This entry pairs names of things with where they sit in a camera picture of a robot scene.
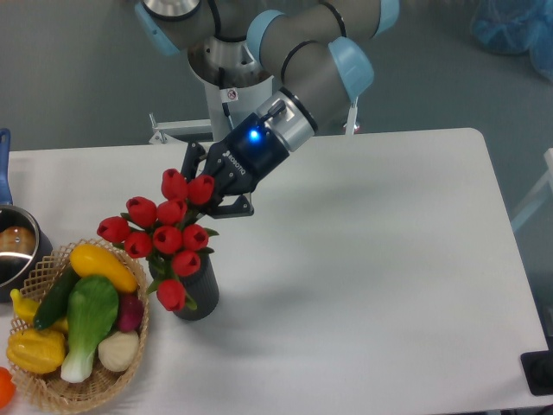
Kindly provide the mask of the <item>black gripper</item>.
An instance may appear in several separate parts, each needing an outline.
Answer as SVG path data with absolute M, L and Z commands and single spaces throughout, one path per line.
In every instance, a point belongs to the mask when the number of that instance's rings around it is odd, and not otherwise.
M 199 209 L 199 216 L 211 218 L 238 218 L 254 215 L 250 199 L 243 195 L 254 191 L 260 181 L 278 167 L 289 151 L 271 130 L 268 116 L 255 113 L 248 116 L 223 140 L 213 144 L 207 152 L 198 143 L 188 144 L 181 166 L 181 175 L 191 182 L 200 163 L 206 159 L 203 173 L 214 179 L 213 195 Z M 224 197 L 237 198 L 223 205 Z

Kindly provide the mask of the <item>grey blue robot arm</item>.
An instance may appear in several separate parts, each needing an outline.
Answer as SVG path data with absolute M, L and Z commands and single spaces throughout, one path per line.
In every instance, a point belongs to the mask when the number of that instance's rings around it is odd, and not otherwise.
M 253 19 L 247 54 L 281 87 L 244 88 L 237 114 L 227 104 L 210 113 L 212 144 L 188 146 L 181 172 L 199 215 L 253 214 L 258 183 L 373 82 L 354 38 L 382 33 L 398 14 L 397 1 L 327 1 L 294 17 L 266 10 Z

